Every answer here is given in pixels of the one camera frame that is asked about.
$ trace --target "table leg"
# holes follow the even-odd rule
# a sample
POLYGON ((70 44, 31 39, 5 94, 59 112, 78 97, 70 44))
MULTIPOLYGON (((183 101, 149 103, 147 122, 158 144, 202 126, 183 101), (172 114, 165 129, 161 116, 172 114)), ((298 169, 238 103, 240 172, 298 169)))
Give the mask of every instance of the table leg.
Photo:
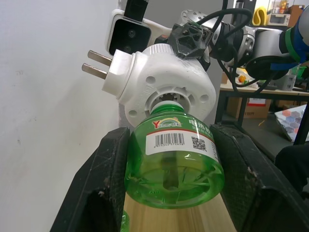
POLYGON ((214 121, 215 124, 218 124, 222 121, 222 116, 224 112, 224 105, 225 105, 226 94, 223 91, 220 91, 219 99, 218 99, 218 106, 216 112, 216 119, 214 121))
POLYGON ((247 98, 243 97, 242 100, 241 100, 241 105, 240 105, 240 110, 239 110, 239 115, 238 115, 238 124, 240 126, 242 126, 246 105, 247 105, 247 98))
POLYGON ((309 132, 309 104, 307 103, 303 119, 300 122, 294 145, 304 144, 309 132))

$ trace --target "metal prong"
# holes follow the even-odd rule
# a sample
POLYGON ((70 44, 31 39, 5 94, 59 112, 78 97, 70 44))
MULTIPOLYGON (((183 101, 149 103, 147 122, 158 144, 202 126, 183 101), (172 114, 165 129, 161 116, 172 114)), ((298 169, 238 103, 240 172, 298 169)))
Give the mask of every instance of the metal prong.
POLYGON ((103 56, 103 55, 101 55, 99 53, 96 53, 94 51, 91 51, 91 50, 88 52, 88 57, 90 59, 93 59, 93 60, 97 61, 97 62, 105 64, 107 66, 110 66, 111 63, 112 63, 112 59, 109 59, 109 58, 107 58, 107 57, 105 57, 105 56, 103 56))
POLYGON ((106 75, 107 75, 107 72, 102 71, 100 69, 97 69, 97 68, 95 68, 95 67, 93 67, 89 64, 85 64, 85 63, 82 65, 82 70, 86 73, 92 74, 92 75, 97 76, 99 78, 102 78, 104 80, 105 80, 106 75))

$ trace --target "robotic arm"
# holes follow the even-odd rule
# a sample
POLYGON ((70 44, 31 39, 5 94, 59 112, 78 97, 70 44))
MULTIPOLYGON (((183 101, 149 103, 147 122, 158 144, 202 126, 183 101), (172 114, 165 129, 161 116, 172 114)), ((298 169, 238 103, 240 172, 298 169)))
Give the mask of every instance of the robotic arm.
MULTIPOLYGON (((143 19, 143 11, 142 15, 128 11, 132 2, 128 1, 125 12, 113 11, 107 42, 113 59, 93 51, 88 53, 89 58, 109 66, 109 71, 87 64, 82 69, 105 79, 103 90, 115 95, 125 106, 126 117, 133 126, 149 116, 158 102, 165 100, 178 102, 186 112, 203 120, 216 100, 215 89, 206 73, 210 57, 217 59, 223 69, 222 61, 235 72, 237 67, 244 66, 256 80, 281 78, 290 68, 309 59, 306 30, 309 7, 296 26, 287 31, 236 28, 224 22, 216 27, 217 20, 213 16, 219 14, 205 15, 189 10, 183 11, 178 24, 168 29, 143 19)), ((235 10, 222 12, 232 14, 235 10)), ((251 20, 251 13, 245 13, 251 20)), ((235 85, 235 73, 227 74, 235 85)))

